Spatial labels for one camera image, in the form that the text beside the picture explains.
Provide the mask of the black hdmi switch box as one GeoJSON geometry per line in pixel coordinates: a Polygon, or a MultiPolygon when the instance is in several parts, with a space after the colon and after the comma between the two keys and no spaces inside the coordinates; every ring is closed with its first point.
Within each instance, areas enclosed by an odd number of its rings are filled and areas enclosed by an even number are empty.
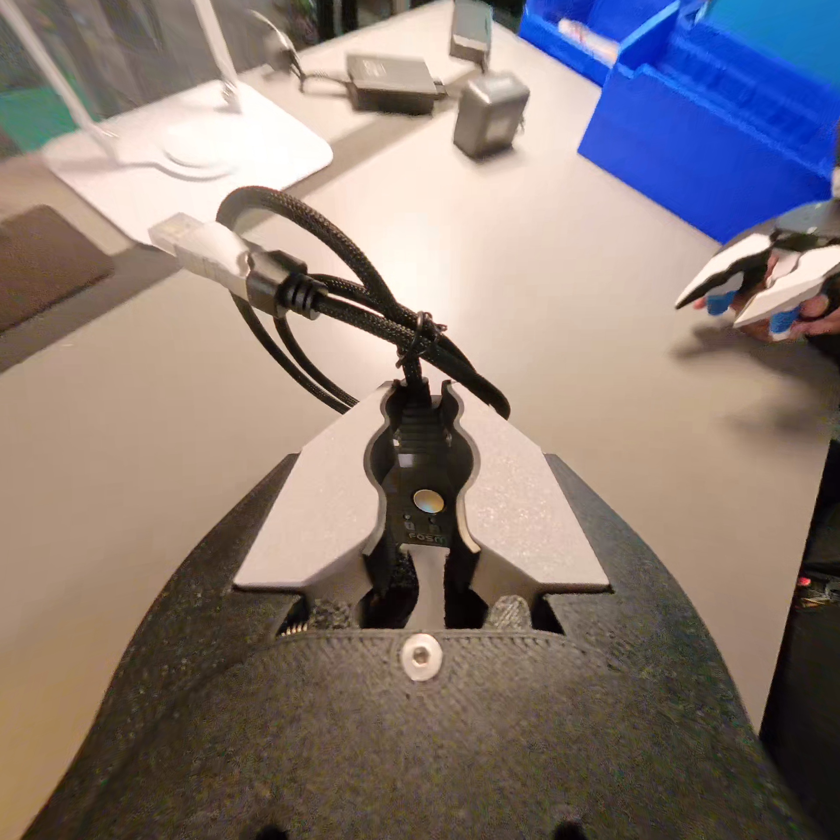
{"type": "Polygon", "coordinates": [[[387,521],[398,544],[449,549],[456,531],[459,483],[446,459],[398,454],[382,482],[387,521]]]}

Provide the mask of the small grey box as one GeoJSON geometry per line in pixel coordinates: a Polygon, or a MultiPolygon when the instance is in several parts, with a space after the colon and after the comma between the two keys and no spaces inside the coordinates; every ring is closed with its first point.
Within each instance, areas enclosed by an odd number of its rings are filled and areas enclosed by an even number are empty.
{"type": "Polygon", "coordinates": [[[484,67],[490,57],[492,9],[480,1],[454,1],[448,54],[484,67]]]}

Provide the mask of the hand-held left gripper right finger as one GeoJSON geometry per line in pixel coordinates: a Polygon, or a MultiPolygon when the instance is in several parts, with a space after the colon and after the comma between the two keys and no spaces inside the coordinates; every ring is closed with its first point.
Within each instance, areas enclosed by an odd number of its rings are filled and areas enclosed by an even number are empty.
{"type": "Polygon", "coordinates": [[[517,596],[611,588],[541,448],[462,384],[447,384],[454,430],[471,456],[456,498],[458,530],[477,555],[470,588],[488,606],[517,596]]]}

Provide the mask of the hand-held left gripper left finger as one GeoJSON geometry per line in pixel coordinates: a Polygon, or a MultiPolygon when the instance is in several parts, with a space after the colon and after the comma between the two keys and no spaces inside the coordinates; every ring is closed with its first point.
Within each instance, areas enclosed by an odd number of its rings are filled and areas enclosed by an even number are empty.
{"type": "Polygon", "coordinates": [[[301,450],[235,577],[249,592],[358,604],[393,582],[386,477],[396,464],[387,381],[301,450]]]}

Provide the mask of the black twist tie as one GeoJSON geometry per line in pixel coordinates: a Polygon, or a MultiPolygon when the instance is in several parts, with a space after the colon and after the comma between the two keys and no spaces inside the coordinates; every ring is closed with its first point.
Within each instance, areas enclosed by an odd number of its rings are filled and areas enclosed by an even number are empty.
{"type": "Polygon", "coordinates": [[[420,311],[416,315],[412,338],[405,348],[399,350],[395,366],[407,375],[410,366],[419,364],[427,346],[436,345],[447,330],[448,326],[436,322],[430,312],[420,311]]]}

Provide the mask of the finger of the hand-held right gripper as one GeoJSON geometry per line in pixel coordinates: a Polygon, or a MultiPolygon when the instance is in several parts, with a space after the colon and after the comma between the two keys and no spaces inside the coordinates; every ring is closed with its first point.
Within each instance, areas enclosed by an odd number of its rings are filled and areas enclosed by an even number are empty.
{"type": "Polygon", "coordinates": [[[790,338],[802,313],[802,303],[822,292],[826,280],[838,272],[838,267],[839,245],[784,256],[773,268],[765,288],[750,298],[733,326],[745,329],[756,322],[766,322],[772,340],[790,338]]]}
{"type": "Polygon", "coordinates": [[[749,298],[767,275],[773,238],[753,233],[714,255],[679,294],[675,309],[702,300],[712,317],[724,314],[738,296],[749,298]]]}

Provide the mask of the large blue bin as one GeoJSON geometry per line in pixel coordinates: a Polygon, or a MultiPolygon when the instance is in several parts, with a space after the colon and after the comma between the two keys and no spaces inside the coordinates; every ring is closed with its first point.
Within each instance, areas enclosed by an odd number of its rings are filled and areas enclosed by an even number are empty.
{"type": "Polygon", "coordinates": [[[677,2],[623,42],[580,156],[726,242],[831,196],[838,92],[677,2]]]}

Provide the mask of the blue bin with dividers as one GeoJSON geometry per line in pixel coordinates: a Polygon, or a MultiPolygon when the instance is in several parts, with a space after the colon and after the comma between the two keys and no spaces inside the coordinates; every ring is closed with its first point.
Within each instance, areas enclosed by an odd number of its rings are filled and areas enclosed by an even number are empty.
{"type": "Polygon", "coordinates": [[[623,54],[667,39],[686,2],[528,1],[519,36],[601,87],[623,54]]]}

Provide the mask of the grey cube charger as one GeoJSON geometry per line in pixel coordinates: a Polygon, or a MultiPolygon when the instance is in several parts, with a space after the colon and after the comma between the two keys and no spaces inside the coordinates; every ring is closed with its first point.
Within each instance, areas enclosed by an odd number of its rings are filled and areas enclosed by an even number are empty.
{"type": "Polygon", "coordinates": [[[455,147],[473,161],[508,150],[529,98],[530,89],[509,70],[469,80],[458,102],[455,147]]]}

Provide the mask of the white desk stand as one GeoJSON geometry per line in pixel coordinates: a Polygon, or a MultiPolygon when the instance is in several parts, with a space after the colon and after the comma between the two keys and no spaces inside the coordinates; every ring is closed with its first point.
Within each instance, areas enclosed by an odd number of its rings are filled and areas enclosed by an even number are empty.
{"type": "Polygon", "coordinates": [[[175,212],[215,218],[241,186],[281,191],[333,160],[330,144],[238,79],[209,1],[193,1],[219,79],[94,122],[15,2],[2,16],[67,106],[78,131],[48,142],[48,168],[112,226],[150,245],[175,212]]]}

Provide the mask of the person's right hand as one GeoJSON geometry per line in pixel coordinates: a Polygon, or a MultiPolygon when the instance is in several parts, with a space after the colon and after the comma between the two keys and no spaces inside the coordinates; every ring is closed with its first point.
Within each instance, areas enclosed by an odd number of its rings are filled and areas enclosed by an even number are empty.
{"type": "MultiPolygon", "coordinates": [[[[795,254],[793,252],[772,251],[770,256],[770,263],[768,271],[762,286],[758,291],[765,288],[766,281],[770,278],[773,268],[779,263],[784,256],[795,254]]],[[[739,329],[752,335],[754,338],[760,338],[769,342],[777,343],[786,340],[793,340],[798,338],[806,338],[824,334],[834,334],[838,332],[838,272],[829,277],[817,296],[808,299],[802,303],[801,315],[794,324],[791,331],[791,336],[785,340],[772,340],[768,334],[766,322],[756,322],[749,325],[745,329],[739,329]]]]}

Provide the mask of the flat grey power brick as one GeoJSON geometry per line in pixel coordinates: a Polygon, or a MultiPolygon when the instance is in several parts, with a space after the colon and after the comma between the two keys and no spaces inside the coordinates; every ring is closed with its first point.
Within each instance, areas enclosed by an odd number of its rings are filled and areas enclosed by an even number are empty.
{"type": "Polygon", "coordinates": [[[345,69],[350,104],[358,112],[422,117],[448,95],[421,59],[348,54],[345,69]]]}

